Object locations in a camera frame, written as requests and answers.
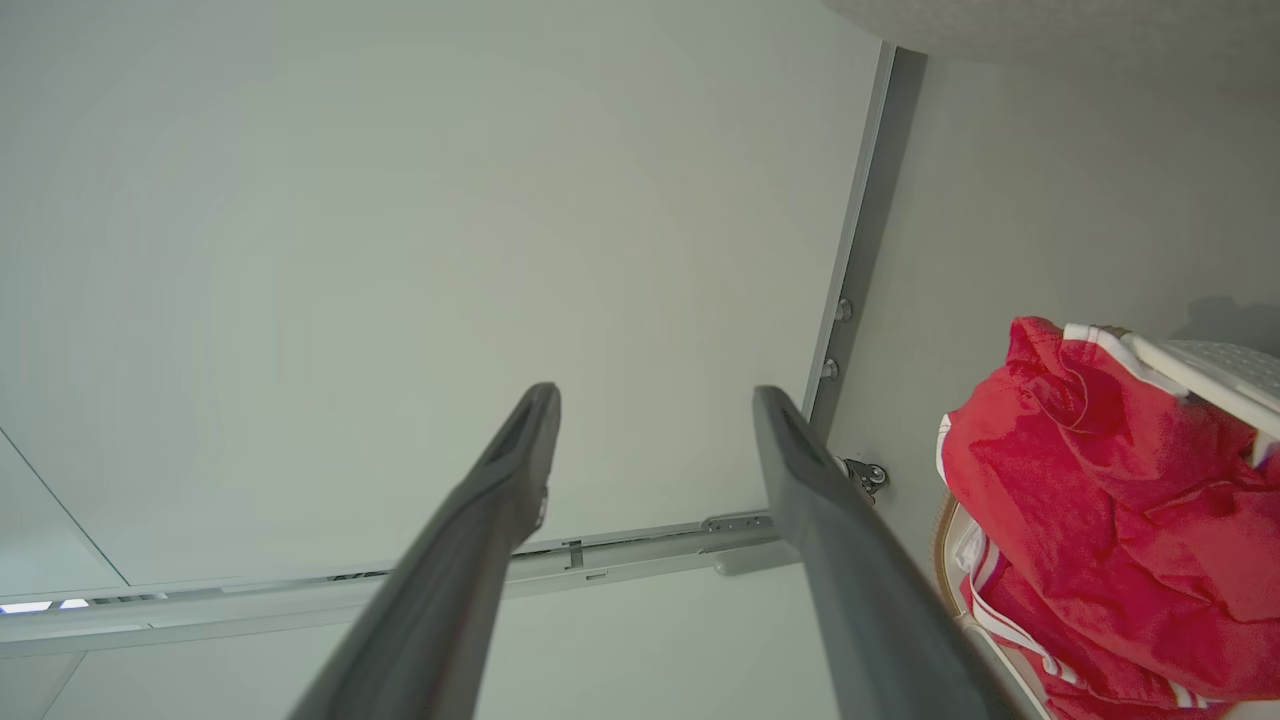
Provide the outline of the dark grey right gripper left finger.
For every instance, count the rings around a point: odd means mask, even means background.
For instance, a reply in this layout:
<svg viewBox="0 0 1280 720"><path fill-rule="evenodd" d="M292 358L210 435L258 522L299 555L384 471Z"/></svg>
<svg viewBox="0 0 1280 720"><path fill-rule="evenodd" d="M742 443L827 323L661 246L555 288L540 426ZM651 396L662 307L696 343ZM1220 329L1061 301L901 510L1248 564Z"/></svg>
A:
<svg viewBox="0 0 1280 720"><path fill-rule="evenodd" d="M515 405L288 720L474 720L506 575L545 516L561 393Z"/></svg>

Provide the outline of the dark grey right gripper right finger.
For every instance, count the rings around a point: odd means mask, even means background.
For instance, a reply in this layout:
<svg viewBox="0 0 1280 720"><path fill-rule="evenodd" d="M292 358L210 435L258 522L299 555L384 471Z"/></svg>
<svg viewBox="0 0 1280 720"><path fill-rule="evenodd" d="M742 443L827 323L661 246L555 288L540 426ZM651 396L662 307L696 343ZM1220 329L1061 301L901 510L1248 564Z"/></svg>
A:
<svg viewBox="0 0 1280 720"><path fill-rule="evenodd" d="M758 386L753 420L771 516L805 568L841 720L1021 720L794 401Z"/></svg>

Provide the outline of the grey metal frame post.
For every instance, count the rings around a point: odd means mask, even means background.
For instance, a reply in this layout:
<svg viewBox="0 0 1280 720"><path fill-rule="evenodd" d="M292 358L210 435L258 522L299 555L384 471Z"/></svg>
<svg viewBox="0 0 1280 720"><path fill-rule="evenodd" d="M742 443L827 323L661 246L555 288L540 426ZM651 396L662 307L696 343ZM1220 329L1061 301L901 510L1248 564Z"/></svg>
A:
<svg viewBox="0 0 1280 720"><path fill-rule="evenodd" d="M883 42L803 407L828 439L890 219L928 56Z"/></svg>

